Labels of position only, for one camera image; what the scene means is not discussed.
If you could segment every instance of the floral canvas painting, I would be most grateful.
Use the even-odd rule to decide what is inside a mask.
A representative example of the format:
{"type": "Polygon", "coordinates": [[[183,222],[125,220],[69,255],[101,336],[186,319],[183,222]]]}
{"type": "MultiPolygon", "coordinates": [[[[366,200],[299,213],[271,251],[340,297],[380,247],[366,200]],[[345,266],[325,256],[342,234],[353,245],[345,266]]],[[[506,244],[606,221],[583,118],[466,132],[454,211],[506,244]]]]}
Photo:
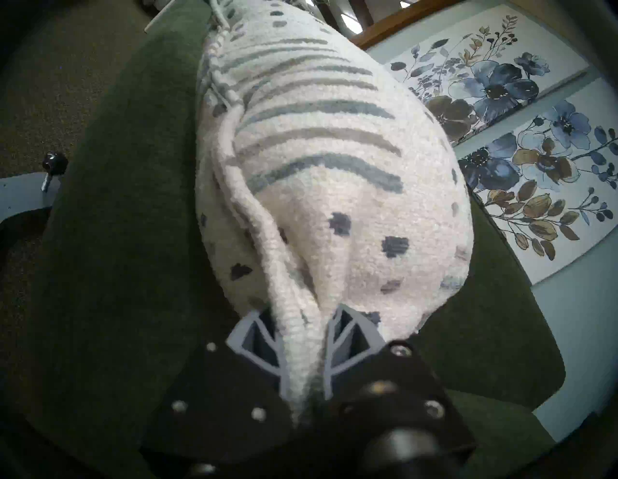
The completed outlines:
{"type": "Polygon", "coordinates": [[[506,5],[463,20],[385,64],[456,145],[588,67],[506,5]]]}
{"type": "Polygon", "coordinates": [[[618,96],[595,80],[459,159],[532,284],[598,243],[618,214],[618,96]]]}

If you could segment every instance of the gray 3d printed part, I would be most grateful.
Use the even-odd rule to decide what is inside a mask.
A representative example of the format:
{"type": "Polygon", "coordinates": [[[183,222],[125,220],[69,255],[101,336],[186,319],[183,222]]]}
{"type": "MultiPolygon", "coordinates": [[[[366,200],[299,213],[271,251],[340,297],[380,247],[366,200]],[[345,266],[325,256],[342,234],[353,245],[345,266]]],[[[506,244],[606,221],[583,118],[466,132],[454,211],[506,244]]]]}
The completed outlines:
{"type": "MultiPolygon", "coordinates": [[[[226,344],[236,353],[259,366],[273,379],[273,386],[286,400],[289,373],[283,339],[277,332],[270,309],[252,311],[242,318],[227,338],[226,344]]],[[[384,347],[376,326],[361,313],[339,305],[328,324],[324,358],[324,399],[332,398],[336,376],[359,364],[384,347]]]]}

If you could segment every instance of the brown carpet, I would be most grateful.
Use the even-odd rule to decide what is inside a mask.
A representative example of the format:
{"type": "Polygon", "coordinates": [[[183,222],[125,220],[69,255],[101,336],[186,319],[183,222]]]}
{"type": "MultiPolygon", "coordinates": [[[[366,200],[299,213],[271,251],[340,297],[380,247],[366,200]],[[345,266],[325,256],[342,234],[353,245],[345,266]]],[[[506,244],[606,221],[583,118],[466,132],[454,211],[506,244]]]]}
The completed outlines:
{"type": "MultiPolygon", "coordinates": [[[[65,0],[36,23],[0,72],[0,178],[41,171],[47,150],[70,161],[149,21],[138,0],[65,0]]],[[[0,371],[20,391],[27,390],[20,342],[39,245],[40,235],[30,233],[0,257],[0,371]]]]}

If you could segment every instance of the metal rivet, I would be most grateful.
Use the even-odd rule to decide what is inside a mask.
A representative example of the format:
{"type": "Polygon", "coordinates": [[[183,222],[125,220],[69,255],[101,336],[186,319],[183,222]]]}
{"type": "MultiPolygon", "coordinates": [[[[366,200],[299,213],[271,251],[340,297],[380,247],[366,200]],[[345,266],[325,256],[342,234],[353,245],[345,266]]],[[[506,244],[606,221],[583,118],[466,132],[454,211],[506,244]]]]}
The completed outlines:
{"type": "Polygon", "coordinates": [[[172,410],[174,412],[185,412],[187,410],[187,403],[184,401],[174,401],[172,403],[172,410]]]}
{"type": "Polygon", "coordinates": [[[409,358],[412,356],[412,349],[403,344],[394,344],[391,346],[391,352],[395,356],[409,358]]]}
{"type": "Polygon", "coordinates": [[[434,419],[442,419],[444,417],[444,406],[438,401],[425,401],[425,410],[434,419]]]}
{"type": "Polygon", "coordinates": [[[397,385],[392,381],[376,381],[375,383],[369,384],[366,390],[370,394],[381,396],[382,394],[395,392],[397,390],[397,385]]]}
{"type": "Polygon", "coordinates": [[[191,468],[190,477],[214,474],[217,468],[212,464],[195,464],[191,468]]]}
{"type": "Polygon", "coordinates": [[[266,411],[261,407],[254,407],[251,411],[251,417],[258,422],[264,422],[266,420],[266,411]]]}

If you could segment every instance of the blue flower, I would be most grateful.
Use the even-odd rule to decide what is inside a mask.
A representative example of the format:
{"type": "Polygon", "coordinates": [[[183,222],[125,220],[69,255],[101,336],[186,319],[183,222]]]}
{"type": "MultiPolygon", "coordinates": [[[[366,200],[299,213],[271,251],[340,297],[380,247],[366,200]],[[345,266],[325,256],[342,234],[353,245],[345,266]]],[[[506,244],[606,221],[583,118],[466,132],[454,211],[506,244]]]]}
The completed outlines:
{"type": "Polygon", "coordinates": [[[539,93],[532,80],[522,80],[522,71],[510,63],[498,64],[482,60],[471,66],[474,78],[465,78],[449,87],[455,99],[481,98],[474,104],[476,115],[490,123],[519,105],[517,100],[529,100],[539,93]]]}
{"type": "Polygon", "coordinates": [[[590,147],[588,117],[575,113],[575,106],[568,101],[562,100],[541,116],[551,122],[551,132],[564,148],[571,144],[580,150],[590,147]]]}
{"type": "Polygon", "coordinates": [[[528,75],[538,75],[542,77],[545,73],[549,73],[547,62],[539,57],[539,55],[532,55],[527,51],[524,52],[522,56],[515,58],[515,63],[523,68],[523,71],[528,75]]]}
{"type": "Polygon", "coordinates": [[[520,180],[519,168],[508,161],[517,149],[513,133],[492,141],[489,145],[459,160],[459,167],[470,188],[509,190],[520,180]]]}

